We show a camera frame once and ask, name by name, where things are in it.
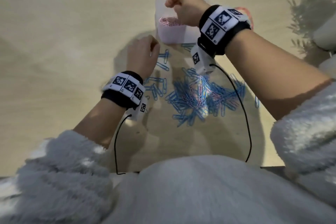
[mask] person's right arm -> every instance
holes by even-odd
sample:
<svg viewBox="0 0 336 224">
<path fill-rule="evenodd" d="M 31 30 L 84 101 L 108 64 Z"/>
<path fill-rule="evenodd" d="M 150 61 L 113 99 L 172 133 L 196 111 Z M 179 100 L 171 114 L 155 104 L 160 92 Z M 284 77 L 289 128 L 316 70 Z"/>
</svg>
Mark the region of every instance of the person's right arm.
<svg viewBox="0 0 336 224">
<path fill-rule="evenodd" d="M 198 26 L 210 5 L 204 0 L 167 0 L 182 23 Z M 270 114 L 279 120 L 331 83 L 317 68 L 265 40 L 240 31 L 225 54 Z"/>
</svg>

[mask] wooden table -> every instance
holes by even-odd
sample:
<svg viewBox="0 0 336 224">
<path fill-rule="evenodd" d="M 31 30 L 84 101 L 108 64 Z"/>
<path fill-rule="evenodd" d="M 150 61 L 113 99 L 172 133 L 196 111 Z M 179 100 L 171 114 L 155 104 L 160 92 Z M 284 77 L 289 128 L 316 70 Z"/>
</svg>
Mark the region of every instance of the wooden table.
<svg viewBox="0 0 336 224">
<path fill-rule="evenodd" d="M 0 0 L 0 176 L 15 173 L 43 138 L 72 129 L 97 103 L 100 87 L 125 69 L 127 45 L 155 33 L 154 1 Z M 334 0 L 210 1 L 248 8 L 258 34 L 301 58 L 317 63 L 327 57 L 311 48 L 309 32 L 335 12 Z M 166 48 L 170 71 L 156 68 L 153 75 L 167 78 L 171 92 L 172 80 L 192 62 L 180 45 L 162 44 L 161 51 Z M 241 79 L 225 56 L 216 61 Z M 229 87 L 218 71 L 211 80 Z M 274 119 L 263 106 L 255 108 L 249 90 L 244 105 L 253 141 L 249 163 L 282 165 L 269 138 Z M 142 123 L 127 121 L 120 130 L 120 171 L 188 155 L 246 158 L 249 139 L 241 108 L 177 128 L 176 112 L 163 98 L 151 98 L 149 106 Z"/>
</svg>

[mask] wrist strap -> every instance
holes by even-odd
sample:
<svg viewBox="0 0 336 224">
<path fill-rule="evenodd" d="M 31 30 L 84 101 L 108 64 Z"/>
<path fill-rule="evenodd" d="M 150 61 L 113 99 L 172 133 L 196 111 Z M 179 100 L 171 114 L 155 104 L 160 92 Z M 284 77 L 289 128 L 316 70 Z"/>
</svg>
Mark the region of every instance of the wrist strap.
<svg viewBox="0 0 336 224">
<path fill-rule="evenodd" d="M 137 73 L 132 71 L 118 73 L 103 87 L 101 98 L 107 98 L 121 107 L 137 107 L 145 92 L 142 84 L 143 80 Z"/>
<path fill-rule="evenodd" d="M 220 5 L 209 7 L 199 21 L 201 36 L 197 44 L 212 58 L 224 55 L 233 37 L 244 29 L 251 29 L 248 16 L 236 9 Z"/>
</svg>

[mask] person's right hand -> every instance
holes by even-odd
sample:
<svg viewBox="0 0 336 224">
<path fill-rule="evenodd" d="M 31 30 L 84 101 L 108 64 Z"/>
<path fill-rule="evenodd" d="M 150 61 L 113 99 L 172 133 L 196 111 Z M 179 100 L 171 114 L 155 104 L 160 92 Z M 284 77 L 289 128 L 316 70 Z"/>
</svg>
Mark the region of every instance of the person's right hand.
<svg viewBox="0 0 336 224">
<path fill-rule="evenodd" d="M 166 7 L 174 8 L 185 25 L 198 27 L 204 12 L 210 7 L 204 0 L 166 0 Z"/>
</svg>

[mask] white fuzzy sleeve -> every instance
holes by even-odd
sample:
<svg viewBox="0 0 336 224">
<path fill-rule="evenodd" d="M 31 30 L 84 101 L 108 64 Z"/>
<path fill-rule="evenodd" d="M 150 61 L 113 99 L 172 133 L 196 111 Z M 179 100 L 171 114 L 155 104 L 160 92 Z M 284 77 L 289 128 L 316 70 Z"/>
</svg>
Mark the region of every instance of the white fuzzy sleeve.
<svg viewBox="0 0 336 224">
<path fill-rule="evenodd" d="M 0 183 L 0 223 L 99 223 L 112 206 L 106 157 L 74 131 L 44 141 Z"/>
<path fill-rule="evenodd" d="M 336 82 L 277 121 L 271 139 L 296 182 L 336 207 Z"/>
</svg>

